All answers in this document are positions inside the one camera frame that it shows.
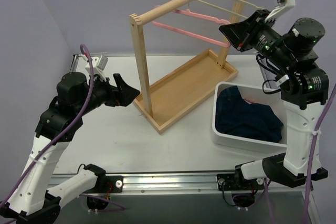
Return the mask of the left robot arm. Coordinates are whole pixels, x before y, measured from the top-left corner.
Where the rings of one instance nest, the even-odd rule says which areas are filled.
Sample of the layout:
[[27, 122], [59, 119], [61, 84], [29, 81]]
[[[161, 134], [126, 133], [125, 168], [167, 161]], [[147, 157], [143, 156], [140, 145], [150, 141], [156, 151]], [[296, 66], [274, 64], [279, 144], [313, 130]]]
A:
[[79, 111], [89, 91], [81, 72], [64, 75], [57, 84], [57, 96], [40, 116], [27, 166], [34, 167], [6, 203], [1, 216], [17, 223], [54, 223], [61, 209], [80, 194], [100, 192], [106, 185], [106, 171], [86, 165], [77, 175], [55, 187], [48, 187], [54, 169], [75, 132], [83, 125]]

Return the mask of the pink hanger with metal hook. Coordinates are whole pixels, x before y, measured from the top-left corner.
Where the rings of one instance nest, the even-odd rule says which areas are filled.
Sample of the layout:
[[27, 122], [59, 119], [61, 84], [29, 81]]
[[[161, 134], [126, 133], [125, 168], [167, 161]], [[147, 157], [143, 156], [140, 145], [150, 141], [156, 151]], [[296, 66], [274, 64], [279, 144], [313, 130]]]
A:
[[[160, 5], [168, 2], [169, 0], [155, 0], [155, 5]], [[187, 5], [180, 7], [180, 10], [190, 9], [191, 12], [199, 13], [202, 15], [213, 16], [218, 19], [229, 20], [224, 16], [222, 12], [217, 12], [214, 9], [201, 6], [200, 10], [193, 10], [188, 8]], [[211, 22], [209, 20], [203, 20], [196, 17], [189, 17], [186, 15], [170, 12], [155, 20], [158, 23], [176, 27], [178, 29], [187, 30], [191, 33], [196, 33], [205, 37], [209, 37], [215, 40], [222, 40], [222, 35], [218, 31], [219, 24]], [[204, 41], [200, 41], [195, 38], [191, 38], [179, 33], [175, 33], [171, 30], [163, 29], [156, 26], [153, 23], [146, 25], [146, 39], [152, 52], [175, 52], [186, 53], [187, 51], [196, 51], [204, 47], [213, 47], [213, 44], [209, 44]]]

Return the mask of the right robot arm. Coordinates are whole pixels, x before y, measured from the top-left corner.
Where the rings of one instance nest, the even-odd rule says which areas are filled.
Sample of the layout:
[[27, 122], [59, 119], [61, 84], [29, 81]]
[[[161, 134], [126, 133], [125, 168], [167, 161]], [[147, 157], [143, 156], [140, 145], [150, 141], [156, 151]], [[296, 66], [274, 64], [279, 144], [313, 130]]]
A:
[[266, 9], [257, 10], [242, 22], [219, 28], [238, 51], [254, 49], [271, 62], [287, 116], [286, 151], [237, 165], [233, 182], [241, 189], [257, 179], [268, 178], [294, 188], [328, 176], [319, 160], [318, 140], [320, 122], [331, 102], [329, 79], [317, 66], [313, 50], [325, 28], [317, 20], [303, 17], [280, 35], [269, 15]]

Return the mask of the pink pleated skirt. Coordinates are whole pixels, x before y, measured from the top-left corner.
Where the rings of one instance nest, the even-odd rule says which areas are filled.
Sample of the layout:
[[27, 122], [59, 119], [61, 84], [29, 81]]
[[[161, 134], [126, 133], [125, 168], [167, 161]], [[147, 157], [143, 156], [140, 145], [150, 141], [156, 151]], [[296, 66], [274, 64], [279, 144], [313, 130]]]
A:
[[243, 100], [249, 104], [252, 104], [252, 103], [256, 103], [255, 100], [251, 100], [251, 99], [246, 99], [246, 98], [243, 98]]

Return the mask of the cream hanger with metal hook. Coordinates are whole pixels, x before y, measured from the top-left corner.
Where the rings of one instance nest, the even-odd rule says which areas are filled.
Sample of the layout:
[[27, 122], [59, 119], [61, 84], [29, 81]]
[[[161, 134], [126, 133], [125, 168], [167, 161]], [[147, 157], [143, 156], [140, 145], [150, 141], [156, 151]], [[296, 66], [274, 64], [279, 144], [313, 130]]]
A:
[[219, 13], [222, 12], [233, 22], [246, 19], [249, 12], [264, 9], [249, 0], [194, 0], [187, 5], [193, 10], [200, 10], [201, 6], [214, 9]]

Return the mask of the dark blue denim skirt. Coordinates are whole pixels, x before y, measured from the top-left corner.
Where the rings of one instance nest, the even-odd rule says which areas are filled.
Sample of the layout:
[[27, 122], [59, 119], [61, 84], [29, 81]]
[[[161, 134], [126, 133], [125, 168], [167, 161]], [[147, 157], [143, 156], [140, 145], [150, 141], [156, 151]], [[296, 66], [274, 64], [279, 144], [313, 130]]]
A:
[[278, 143], [283, 126], [270, 106], [245, 102], [237, 86], [224, 89], [217, 97], [215, 129], [220, 133]]

